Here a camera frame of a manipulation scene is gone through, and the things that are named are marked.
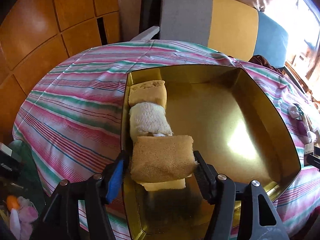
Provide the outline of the large yellow sponge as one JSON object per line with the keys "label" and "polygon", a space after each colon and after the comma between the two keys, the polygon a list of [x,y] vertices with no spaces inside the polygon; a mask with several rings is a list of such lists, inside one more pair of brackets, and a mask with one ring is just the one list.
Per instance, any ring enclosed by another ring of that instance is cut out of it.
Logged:
{"label": "large yellow sponge", "polygon": [[197,168],[189,135],[138,137],[133,146],[131,178],[137,183],[184,179]]}

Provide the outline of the white knitted cloth roll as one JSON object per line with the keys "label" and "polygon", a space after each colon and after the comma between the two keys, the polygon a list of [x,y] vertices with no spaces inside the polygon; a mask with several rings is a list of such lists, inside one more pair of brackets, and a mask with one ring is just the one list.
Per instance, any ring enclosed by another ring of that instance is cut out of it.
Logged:
{"label": "white knitted cloth roll", "polygon": [[131,107],[130,137],[135,143],[142,136],[172,136],[173,132],[165,116],[165,109],[155,103],[143,102]]}

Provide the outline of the small yellow sponge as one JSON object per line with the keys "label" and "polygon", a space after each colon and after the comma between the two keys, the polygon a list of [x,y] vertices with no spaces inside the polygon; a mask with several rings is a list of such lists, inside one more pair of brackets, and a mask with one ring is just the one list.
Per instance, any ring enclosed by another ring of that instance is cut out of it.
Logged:
{"label": "small yellow sponge", "polygon": [[129,106],[133,107],[143,102],[155,103],[166,108],[167,90],[165,81],[151,80],[132,85],[129,92]]}

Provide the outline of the beige cardboard box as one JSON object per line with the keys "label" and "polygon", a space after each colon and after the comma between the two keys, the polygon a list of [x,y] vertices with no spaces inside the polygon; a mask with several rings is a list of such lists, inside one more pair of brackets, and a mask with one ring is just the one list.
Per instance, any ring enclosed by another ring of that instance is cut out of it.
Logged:
{"label": "beige cardboard box", "polygon": [[314,153],[315,144],[313,142],[308,143],[304,146],[304,155]]}

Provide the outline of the purple snack packet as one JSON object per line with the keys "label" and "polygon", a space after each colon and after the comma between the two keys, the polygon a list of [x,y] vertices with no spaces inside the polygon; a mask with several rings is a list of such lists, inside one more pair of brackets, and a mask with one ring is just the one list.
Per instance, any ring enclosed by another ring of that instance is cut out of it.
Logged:
{"label": "purple snack packet", "polygon": [[298,120],[297,127],[300,135],[307,137],[309,139],[312,138],[309,125],[306,124],[303,120]]}

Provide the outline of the clear plastic bag bundle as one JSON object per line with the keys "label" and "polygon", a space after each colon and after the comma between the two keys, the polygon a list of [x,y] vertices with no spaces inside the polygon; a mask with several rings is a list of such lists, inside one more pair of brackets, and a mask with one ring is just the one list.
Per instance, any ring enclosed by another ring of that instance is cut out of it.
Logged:
{"label": "clear plastic bag bundle", "polygon": [[293,103],[291,105],[289,105],[288,107],[288,113],[291,116],[292,119],[296,119],[296,120],[302,120],[303,118],[303,111],[300,108],[299,104]]}

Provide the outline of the pink hair rollers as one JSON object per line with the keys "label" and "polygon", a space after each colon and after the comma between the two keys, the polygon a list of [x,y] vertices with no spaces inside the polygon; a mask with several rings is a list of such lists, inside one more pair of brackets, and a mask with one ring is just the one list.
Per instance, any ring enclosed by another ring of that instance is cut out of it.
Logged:
{"label": "pink hair rollers", "polygon": [[39,213],[33,202],[29,199],[19,196],[17,200],[20,205],[18,209],[18,217],[21,226],[20,239],[29,240],[33,232],[32,224],[38,219]]}

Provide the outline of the white sponge block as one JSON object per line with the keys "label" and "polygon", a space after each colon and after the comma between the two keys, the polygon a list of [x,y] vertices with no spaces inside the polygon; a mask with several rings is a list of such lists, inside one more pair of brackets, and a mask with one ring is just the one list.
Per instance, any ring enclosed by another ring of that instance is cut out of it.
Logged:
{"label": "white sponge block", "polygon": [[10,212],[10,231],[17,240],[20,240],[21,226],[16,209],[12,208]]}

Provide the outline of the orange fruit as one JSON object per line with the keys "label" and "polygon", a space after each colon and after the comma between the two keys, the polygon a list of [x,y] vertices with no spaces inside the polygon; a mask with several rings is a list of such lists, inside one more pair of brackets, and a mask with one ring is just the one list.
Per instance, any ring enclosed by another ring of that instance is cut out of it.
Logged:
{"label": "orange fruit", "polygon": [[20,208],[17,197],[13,195],[7,196],[6,204],[9,211],[12,209],[18,210]]}

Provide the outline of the wooden desk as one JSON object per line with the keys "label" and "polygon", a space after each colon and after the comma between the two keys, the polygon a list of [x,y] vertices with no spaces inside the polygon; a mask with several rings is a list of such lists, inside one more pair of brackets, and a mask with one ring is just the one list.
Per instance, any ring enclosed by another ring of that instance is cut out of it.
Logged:
{"label": "wooden desk", "polygon": [[319,103],[319,94],[313,92],[311,83],[301,71],[296,71],[291,63],[285,61],[284,72],[304,94],[310,96],[311,101]]}

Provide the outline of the striped pink green bedsheet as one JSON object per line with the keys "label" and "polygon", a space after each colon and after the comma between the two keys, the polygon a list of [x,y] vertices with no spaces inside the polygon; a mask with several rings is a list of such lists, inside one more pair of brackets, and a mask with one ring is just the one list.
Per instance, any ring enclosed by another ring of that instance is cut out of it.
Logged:
{"label": "striped pink green bedsheet", "polygon": [[302,135],[289,115],[289,106],[299,104],[313,126],[319,125],[319,112],[287,77],[190,42],[115,43],[59,60],[34,86],[16,115],[12,135],[29,146],[45,193],[51,194],[62,179],[85,180],[116,159],[130,71],[178,64],[246,71],[279,112],[298,155],[303,155]]}

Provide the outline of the dark red cloth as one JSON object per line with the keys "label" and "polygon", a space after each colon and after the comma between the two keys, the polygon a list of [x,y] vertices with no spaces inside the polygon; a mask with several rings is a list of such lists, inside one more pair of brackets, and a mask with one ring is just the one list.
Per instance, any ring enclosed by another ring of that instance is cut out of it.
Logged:
{"label": "dark red cloth", "polygon": [[265,59],[261,55],[253,55],[250,58],[249,62],[253,63],[253,64],[260,65],[260,66],[263,66],[263,67],[268,68],[268,69],[271,69],[271,70],[283,75],[283,72],[280,69],[275,68],[274,66],[270,65],[270,63],[267,61],[267,59]]}

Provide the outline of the grey yellow blue chair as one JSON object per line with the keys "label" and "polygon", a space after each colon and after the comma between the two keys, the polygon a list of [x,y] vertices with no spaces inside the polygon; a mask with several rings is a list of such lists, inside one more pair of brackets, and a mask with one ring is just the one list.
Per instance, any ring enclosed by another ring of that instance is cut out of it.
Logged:
{"label": "grey yellow blue chair", "polygon": [[133,38],[185,41],[236,59],[261,55],[284,72],[288,34],[274,20],[235,0],[162,0],[159,27]]}

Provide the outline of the wooden wardrobe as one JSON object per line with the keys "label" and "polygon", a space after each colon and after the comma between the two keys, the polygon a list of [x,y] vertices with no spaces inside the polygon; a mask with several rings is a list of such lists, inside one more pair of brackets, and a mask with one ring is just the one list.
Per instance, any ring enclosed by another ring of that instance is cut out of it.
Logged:
{"label": "wooden wardrobe", "polygon": [[118,0],[17,0],[1,23],[1,142],[12,140],[22,102],[51,69],[119,41]]}

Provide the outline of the black rolled mat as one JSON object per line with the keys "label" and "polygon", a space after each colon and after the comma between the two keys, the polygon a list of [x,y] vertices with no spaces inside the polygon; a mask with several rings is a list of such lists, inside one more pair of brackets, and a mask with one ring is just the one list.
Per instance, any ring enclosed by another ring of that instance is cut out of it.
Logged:
{"label": "black rolled mat", "polygon": [[153,27],[159,27],[162,0],[141,0],[139,33]]}

